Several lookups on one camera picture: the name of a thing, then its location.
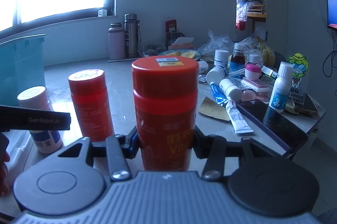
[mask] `screw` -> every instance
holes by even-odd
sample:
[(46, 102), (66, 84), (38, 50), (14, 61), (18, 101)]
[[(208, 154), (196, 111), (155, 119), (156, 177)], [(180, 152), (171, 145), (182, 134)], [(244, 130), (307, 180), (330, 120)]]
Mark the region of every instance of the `screw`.
[(113, 172), (112, 177), (116, 180), (127, 180), (130, 177), (130, 173), (126, 170), (119, 170)]
[(211, 170), (207, 171), (204, 175), (203, 178), (206, 180), (216, 180), (221, 176), (219, 171), (216, 170)]

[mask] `window frame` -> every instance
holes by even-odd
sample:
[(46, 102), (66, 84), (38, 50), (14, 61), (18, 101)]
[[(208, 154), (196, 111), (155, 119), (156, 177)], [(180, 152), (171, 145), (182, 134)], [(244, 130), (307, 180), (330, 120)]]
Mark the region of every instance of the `window frame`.
[(66, 13), (55, 14), (51, 16), (45, 16), (41, 18), (37, 18), (31, 21), (27, 21), (21, 23), (20, 14), (17, 11), (18, 4), (16, 4), (16, 9), (13, 14), (13, 26), (7, 29), (0, 31), (0, 40), (7, 38), (9, 36), (19, 34), (23, 31), (32, 30), (38, 27), (52, 25), (59, 22), (72, 21), (82, 18), (90, 18), (97, 17), (98, 10), (106, 9), (108, 16), (114, 15), (114, 3), (115, 0), (104, 0), (104, 6), (99, 8), (91, 8), (91, 9), (82, 9), (77, 11), (71, 11)]

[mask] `white wall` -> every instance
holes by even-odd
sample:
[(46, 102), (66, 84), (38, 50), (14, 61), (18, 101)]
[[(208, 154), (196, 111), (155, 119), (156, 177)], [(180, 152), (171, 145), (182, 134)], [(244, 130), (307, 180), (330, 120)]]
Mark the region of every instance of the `white wall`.
[(337, 70), (330, 78), (322, 72), (323, 61), (333, 47), (331, 31), (326, 27), (326, 0), (288, 0), (288, 5), (287, 53), (299, 52), (308, 57), (308, 93), (326, 109), (319, 126), (319, 138), (337, 150)]
[[(267, 9), (267, 0), (262, 0), (263, 4), (266, 6)], [(256, 21), (255, 23), (255, 29), (257, 31), (257, 34), (264, 39), (265, 33), (266, 33), (266, 23), (261, 21)], [(240, 31), (236, 29), (236, 41), (242, 41), (245, 38), (249, 37), (252, 34), (252, 19), (247, 18), (246, 22), (246, 29), (244, 31)]]
[(106, 58), (109, 24), (122, 22), (126, 13), (138, 15), (144, 45), (164, 42), (165, 21), (170, 19), (177, 20), (186, 36), (195, 37), (197, 47), (208, 41), (208, 30), (235, 38), (235, 0), (116, 0), (118, 18), (55, 24), (29, 34), (47, 33), (43, 46), (45, 65)]

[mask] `teal storage box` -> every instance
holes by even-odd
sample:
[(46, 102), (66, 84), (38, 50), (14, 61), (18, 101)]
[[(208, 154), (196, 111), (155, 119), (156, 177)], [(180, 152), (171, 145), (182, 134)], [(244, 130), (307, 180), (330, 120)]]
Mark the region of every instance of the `teal storage box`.
[(22, 91), (45, 86), (42, 45), (46, 34), (0, 43), (0, 105), (18, 106)]

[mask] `table surface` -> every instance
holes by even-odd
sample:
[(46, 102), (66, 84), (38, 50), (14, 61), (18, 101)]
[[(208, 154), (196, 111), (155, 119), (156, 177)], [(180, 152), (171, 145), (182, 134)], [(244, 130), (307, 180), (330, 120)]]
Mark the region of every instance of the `table surface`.
[[(65, 146), (82, 137), (74, 106), (71, 101), (68, 76), (74, 72), (85, 69), (102, 69), (106, 73), (110, 110), (115, 134), (127, 135), (135, 126), (131, 61), (108, 63), (107, 59), (97, 59), (45, 67), (46, 87), (48, 95), (51, 97), (54, 110), (60, 112), (70, 112), (71, 114), (72, 122), (70, 131), (60, 132)], [(205, 84), (198, 84), (198, 107), (204, 100), (205, 96), (213, 99), (209, 86)], [(312, 100), (318, 109), (317, 115), (291, 115), (287, 112), (282, 113), (282, 115), (306, 133), (310, 133), (325, 114), (325, 109), (317, 101), (314, 99)], [(248, 119), (246, 119), (246, 121), (254, 130), (254, 133), (251, 135), (252, 138), (281, 155), (285, 154), (285, 150), (273, 139), (267, 136), (253, 122)], [(227, 141), (240, 142), (241, 137), (235, 134), (231, 122), (220, 121), (202, 115), (201, 113), (197, 113), (196, 125), (205, 135), (216, 134), (225, 137)], [(33, 145), (24, 170), (45, 157), (46, 155), (40, 154), (37, 151), (36, 146)], [(127, 159), (127, 162), (133, 176), (135, 176), (138, 171), (143, 170), (140, 151), (138, 151), (135, 159)], [(192, 151), (189, 170), (198, 171), (198, 173), (201, 174), (205, 162), (206, 159), (198, 159)], [(98, 169), (103, 175), (107, 175), (106, 159), (95, 159), (94, 168)], [(237, 168), (237, 158), (226, 159), (225, 175), (231, 174)], [(19, 215), (20, 210), (12, 193), (0, 198), (0, 213), (13, 217)]]

